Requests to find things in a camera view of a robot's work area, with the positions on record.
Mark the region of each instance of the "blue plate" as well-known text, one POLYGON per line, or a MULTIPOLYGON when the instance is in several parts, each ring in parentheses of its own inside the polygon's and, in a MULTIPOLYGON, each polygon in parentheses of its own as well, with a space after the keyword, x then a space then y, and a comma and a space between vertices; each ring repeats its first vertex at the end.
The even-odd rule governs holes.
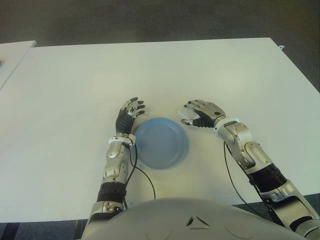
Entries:
POLYGON ((177 164, 188 151, 188 138, 176 122, 163 117, 145 121, 135 132, 138 158, 153 169, 177 164))

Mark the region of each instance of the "tabletop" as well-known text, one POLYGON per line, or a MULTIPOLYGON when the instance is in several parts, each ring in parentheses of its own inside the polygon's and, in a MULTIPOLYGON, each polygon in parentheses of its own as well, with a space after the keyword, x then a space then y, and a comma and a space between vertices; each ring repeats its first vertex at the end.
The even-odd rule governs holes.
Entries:
MULTIPOLYGON (((320 192, 320 95, 270 38, 33 47, 0 91, 0 222, 86 219, 96 201, 108 139, 124 101, 138 96, 144 121, 170 118, 202 99, 246 124, 303 195, 320 192)), ((188 153, 170 169, 138 162, 157 198, 241 204, 212 129, 182 126, 188 153)), ((228 155, 243 196, 260 201, 228 155)), ((134 206, 153 198, 136 172, 134 206)))

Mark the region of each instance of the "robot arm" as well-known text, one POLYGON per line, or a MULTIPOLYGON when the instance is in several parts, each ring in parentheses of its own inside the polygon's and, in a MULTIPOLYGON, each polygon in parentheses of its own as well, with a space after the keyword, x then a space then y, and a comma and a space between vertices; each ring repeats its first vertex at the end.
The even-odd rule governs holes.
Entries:
POLYGON ((227 117, 212 102, 195 100, 184 106, 195 111, 200 118, 182 119, 181 122, 185 125, 214 128, 216 136, 229 146, 234 160, 269 205, 271 214, 284 227, 307 239, 320 239, 319 215, 293 183, 282 175, 260 144, 253 139, 247 126, 237 118, 227 117))
POLYGON ((128 163, 135 136, 130 134, 137 116, 145 113, 143 101, 134 97, 124 103, 115 122, 116 135, 109 139, 106 165, 96 202, 92 206, 82 237, 87 237, 98 227, 124 210, 128 163))

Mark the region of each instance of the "black cable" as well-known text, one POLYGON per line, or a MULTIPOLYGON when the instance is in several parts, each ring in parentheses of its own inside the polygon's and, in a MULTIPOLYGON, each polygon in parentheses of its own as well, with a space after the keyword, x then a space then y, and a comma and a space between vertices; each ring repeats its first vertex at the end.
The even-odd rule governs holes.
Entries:
MULTIPOLYGON (((133 163, 132 163, 132 159, 131 159, 131 150, 130 150, 130 148, 129 148, 129 152, 130 152, 130 163, 131 163, 131 165, 133 166, 133 169, 132 169, 132 171, 131 171, 131 173, 130 173, 130 175, 129 175, 126 183, 125 183, 125 188, 127 187, 128 182, 129 182, 129 180, 130 180, 130 178, 131 178, 134 170, 137 169, 137 170, 139 170, 141 173, 143 173, 143 174, 146 176, 146 178, 149 180, 149 182, 150 182, 150 184, 151 184, 151 186, 152 186, 152 190, 153 190, 153 199, 156 199, 155 187, 154 187, 154 184, 152 183, 150 177, 149 177, 142 169, 140 169, 139 167, 137 167, 138 149, 137 149, 137 146, 136 146, 136 145, 134 145, 134 149, 135 149, 135 162, 134 162, 134 164, 133 164, 133 163)), ((126 198, 124 198, 123 204, 124 204, 125 208, 128 209, 128 205, 127 205, 127 202, 126 202, 126 198)))
MULTIPOLYGON (((129 154, 130 154, 130 162, 131 162, 131 164, 132 164, 130 147, 129 147, 128 149, 129 149, 129 154)), ((127 190, 127 185, 128 185, 128 183, 129 183, 129 181, 130 181, 130 179, 131 179, 131 177, 132 177, 132 174, 134 173, 134 171, 135 171, 135 169, 136 169, 136 167, 137 167, 137 161, 138 161, 138 152, 136 151, 136 152, 135 152, 134 165, 132 165, 132 166, 133 166, 132 171, 131 171, 129 177, 127 178, 127 180, 126 180, 126 182, 125 182, 125 184, 124 184, 124 189, 125 189, 125 190, 127 190)), ((124 205, 124 207, 125 207, 126 209, 128 209, 128 205, 127 205, 127 202, 126 202, 126 197, 124 197, 123 205, 124 205)))
POLYGON ((238 194, 239 198, 244 202, 244 204, 250 208, 253 212, 255 212, 258 216, 260 216, 261 218, 264 218, 260 213, 258 213, 256 210, 254 210, 243 198, 242 196, 240 195, 240 193, 238 192, 232 178, 231 178, 231 174, 230 174, 230 171, 229 171, 229 167, 228 167, 228 163, 227 163, 227 156, 226 156, 226 142, 223 142, 223 152, 224 152, 224 161, 225 161, 225 166, 226 166, 226 169, 228 171, 228 175, 229 175, 229 179, 230 179, 230 182, 235 190, 235 192, 238 194))

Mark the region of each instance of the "floor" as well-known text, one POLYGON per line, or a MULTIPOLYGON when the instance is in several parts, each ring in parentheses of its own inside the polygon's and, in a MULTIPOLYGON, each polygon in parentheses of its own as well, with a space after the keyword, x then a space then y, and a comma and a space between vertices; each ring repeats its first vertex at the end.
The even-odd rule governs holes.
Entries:
MULTIPOLYGON (((285 46, 285 54, 318 91, 319 28, 319 0, 0 1, 0 44, 36 40, 40 47, 271 37, 285 46)), ((319 211, 320 195, 307 199, 319 211)), ((251 206, 266 215, 262 203, 251 206)), ((238 207, 250 211, 246 205, 238 207)), ((0 223, 0 240, 71 240, 81 224, 84 221, 0 223)))

